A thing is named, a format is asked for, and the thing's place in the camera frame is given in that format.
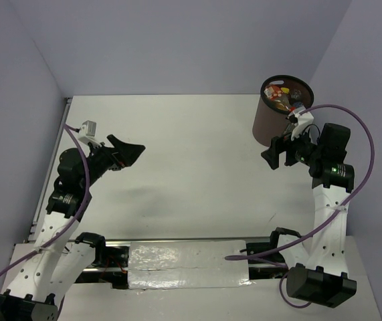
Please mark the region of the red cap clear bottle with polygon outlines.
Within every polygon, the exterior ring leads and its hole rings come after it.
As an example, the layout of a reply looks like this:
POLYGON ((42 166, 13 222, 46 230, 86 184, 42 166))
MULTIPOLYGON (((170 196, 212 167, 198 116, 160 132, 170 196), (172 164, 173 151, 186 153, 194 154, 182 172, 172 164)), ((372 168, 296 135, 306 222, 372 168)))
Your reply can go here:
POLYGON ((278 110, 291 112, 297 108, 304 107, 302 93, 297 89, 269 85, 264 89, 264 94, 278 110))

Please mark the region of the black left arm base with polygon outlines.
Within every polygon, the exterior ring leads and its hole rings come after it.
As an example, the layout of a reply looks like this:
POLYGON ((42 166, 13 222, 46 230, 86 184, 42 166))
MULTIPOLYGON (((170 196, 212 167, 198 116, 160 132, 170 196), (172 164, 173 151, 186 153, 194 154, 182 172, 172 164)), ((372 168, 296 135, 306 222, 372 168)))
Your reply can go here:
POLYGON ((95 249, 93 262, 78 276, 76 284, 110 284, 113 289, 128 289, 129 246, 107 246, 104 236, 84 232, 75 239, 95 249))

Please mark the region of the small blue label bottle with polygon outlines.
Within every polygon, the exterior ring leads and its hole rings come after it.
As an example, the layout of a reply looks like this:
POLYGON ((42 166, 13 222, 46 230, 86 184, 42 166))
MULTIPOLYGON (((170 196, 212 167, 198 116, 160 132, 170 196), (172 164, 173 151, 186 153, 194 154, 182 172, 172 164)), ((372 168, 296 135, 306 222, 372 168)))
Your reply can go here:
POLYGON ((301 99, 302 99, 302 92, 299 89, 293 88, 290 91, 290 97, 293 100, 301 101, 301 99))

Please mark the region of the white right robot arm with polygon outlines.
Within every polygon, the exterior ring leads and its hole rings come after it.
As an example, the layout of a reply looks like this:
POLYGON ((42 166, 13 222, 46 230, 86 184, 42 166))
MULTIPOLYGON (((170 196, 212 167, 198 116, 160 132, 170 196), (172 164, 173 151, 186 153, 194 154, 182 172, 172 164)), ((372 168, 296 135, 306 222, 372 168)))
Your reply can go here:
POLYGON ((357 292, 357 283, 348 277, 345 234, 348 206, 345 199, 354 189, 355 171, 344 162, 350 139, 349 128, 326 123, 316 143, 307 131, 294 138, 290 133, 274 137, 262 153, 272 169, 285 153, 287 166, 302 163, 312 177, 314 229, 311 247, 302 243, 290 247, 285 239, 267 246, 269 257, 285 261, 288 267, 286 293, 289 297, 336 308, 357 292))

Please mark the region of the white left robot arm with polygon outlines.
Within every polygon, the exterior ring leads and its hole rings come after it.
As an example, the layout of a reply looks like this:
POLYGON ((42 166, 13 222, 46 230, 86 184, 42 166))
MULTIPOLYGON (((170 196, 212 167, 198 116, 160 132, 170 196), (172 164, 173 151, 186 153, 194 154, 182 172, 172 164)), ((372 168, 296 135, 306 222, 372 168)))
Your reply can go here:
POLYGON ((106 172, 132 166, 145 151, 110 134, 111 146, 87 139, 90 153, 80 146, 61 153, 58 177, 48 199, 42 229, 33 251, 14 262, 21 267, 0 293, 0 320, 57 320, 64 297, 81 272, 100 266, 108 257, 103 236, 83 232, 68 253, 64 249, 92 199, 89 188, 106 172))

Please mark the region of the yellow cap orange label bottle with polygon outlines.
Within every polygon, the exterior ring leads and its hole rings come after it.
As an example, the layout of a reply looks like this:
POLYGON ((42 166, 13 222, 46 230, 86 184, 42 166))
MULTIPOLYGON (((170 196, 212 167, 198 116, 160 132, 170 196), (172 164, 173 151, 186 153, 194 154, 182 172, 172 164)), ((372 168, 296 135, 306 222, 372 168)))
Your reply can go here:
POLYGON ((289 101, 289 89, 288 88, 280 88, 278 90, 277 96, 276 96, 276 102, 284 110, 291 110, 292 107, 290 105, 289 101))

